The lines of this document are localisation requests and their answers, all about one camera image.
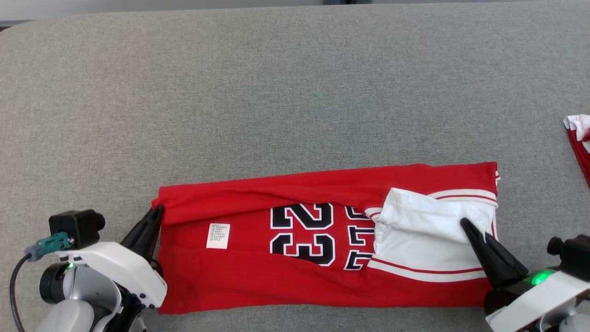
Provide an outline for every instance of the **gray fabric surface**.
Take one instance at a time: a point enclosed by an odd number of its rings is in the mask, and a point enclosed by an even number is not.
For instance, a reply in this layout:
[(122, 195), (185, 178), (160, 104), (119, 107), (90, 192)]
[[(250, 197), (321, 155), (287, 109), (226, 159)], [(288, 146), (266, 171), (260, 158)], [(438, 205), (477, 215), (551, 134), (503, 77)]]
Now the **gray fabric surface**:
[[(47, 218), (93, 208), (120, 240), (158, 187), (495, 160), (500, 239), (542, 268), (588, 232), (561, 123), (590, 112), (590, 3), (369, 5), (70, 17), (0, 33), (2, 330), (9, 273)], [(28, 331), (54, 258), (27, 264)], [(279, 306), (152, 331), (485, 331), (476, 308)]]

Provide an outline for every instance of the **teal connector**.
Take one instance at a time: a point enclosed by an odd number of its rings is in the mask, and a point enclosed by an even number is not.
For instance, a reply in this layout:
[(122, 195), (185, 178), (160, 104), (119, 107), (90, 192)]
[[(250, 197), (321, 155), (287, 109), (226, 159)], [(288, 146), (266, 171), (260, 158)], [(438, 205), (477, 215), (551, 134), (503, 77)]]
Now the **teal connector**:
[(66, 232), (59, 232), (37, 241), (37, 243), (32, 246), (28, 246), (25, 249), (25, 254), (30, 253), (31, 258), (29, 258), (29, 262), (35, 262), (48, 253), (66, 250), (71, 245), (72, 243), (70, 242), (68, 234)]

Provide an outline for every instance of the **white trim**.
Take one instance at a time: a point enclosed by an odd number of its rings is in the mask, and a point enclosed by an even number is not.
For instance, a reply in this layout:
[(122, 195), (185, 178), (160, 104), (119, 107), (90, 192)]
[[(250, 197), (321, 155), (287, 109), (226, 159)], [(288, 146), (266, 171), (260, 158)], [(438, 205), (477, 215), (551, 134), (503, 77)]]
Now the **white trim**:
[(372, 214), (375, 213), (381, 213), (381, 211), (383, 211), (382, 207), (370, 207), (368, 209), (365, 210), (365, 215), (373, 220), (375, 220), (374, 217), (371, 217)]
[(486, 274), (483, 271), (463, 272), (456, 274), (431, 274), (425, 272), (415, 272), (406, 269), (397, 268), (388, 264), (377, 261), (369, 261), (367, 267), (389, 272), (391, 274), (403, 276), (409, 279), (427, 281), (427, 282), (455, 282), (485, 278)]
[(451, 189), (438, 191), (427, 196), (432, 198), (440, 198), (445, 196), (482, 196), (494, 201), (497, 200), (494, 193), (483, 189)]
[(498, 240), (498, 229), (496, 228), (496, 213), (494, 212), (494, 216), (491, 218), (491, 227), (494, 229), (494, 238)]
[(493, 205), (494, 207), (498, 207), (498, 203), (495, 203), (487, 198), (482, 197), (472, 197), (472, 196), (457, 196), (457, 197), (443, 197), (437, 198), (439, 201), (476, 201), (481, 203), (487, 203), (489, 205)]

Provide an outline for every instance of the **black number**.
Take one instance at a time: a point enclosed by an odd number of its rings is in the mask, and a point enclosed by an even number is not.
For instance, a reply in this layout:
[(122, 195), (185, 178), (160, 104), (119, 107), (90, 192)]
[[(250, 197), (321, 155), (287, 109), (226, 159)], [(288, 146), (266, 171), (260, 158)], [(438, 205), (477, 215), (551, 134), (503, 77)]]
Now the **black number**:
[(292, 215), (299, 220), (305, 229), (327, 229), (334, 223), (334, 207), (330, 203), (314, 204), (318, 217), (314, 217), (303, 204), (294, 204), (281, 207), (273, 207), (270, 213), (270, 228), (292, 229)]
[(348, 239), (350, 240), (351, 246), (364, 246), (365, 239), (359, 238), (359, 234), (375, 234), (375, 229), (373, 228), (365, 228), (365, 227), (356, 227), (356, 226), (348, 226)]
[(370, 220), (371, 218), (367, 217), (363, 213), (356, 211), (356, 208), (352, 206), (346, 206), (346, 215), (348, 219), (351, 220)]
[(346, 267), (345, 270), (360, 270), (362, 269), (361, 264), (357, 264), (356, 261), (358, 259), (371, 259), (373, 257), (372, 253), (368, 252), (360, 252), (358, 250), (351, 250), (348, 253), (348, 259), (346, 260)]
[(328, 234), (315, 234), (313, 245), (320, 247), (320, 253), (312, 253), (311, 243), (297, 244), (297, 253), (287, 253), (287, 247), (293, 245), (292, 233), (281, 233), (270, 242), (271, 253), (279, 253), (285, 256), (292, 256), (318, 265), (329, 266), (336, 257), (334, 238)]

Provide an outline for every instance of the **basketball jersey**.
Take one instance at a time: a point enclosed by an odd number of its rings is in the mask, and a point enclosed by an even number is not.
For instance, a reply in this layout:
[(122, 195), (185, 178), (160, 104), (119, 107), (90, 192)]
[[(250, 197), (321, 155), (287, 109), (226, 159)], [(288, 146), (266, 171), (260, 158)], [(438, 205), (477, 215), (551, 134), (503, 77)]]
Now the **basketball jersey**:
[(493, 235), (497, 165), (389, 166), (162, 187), (162, 314), (249, 305), (482, 305), (458, 225)]

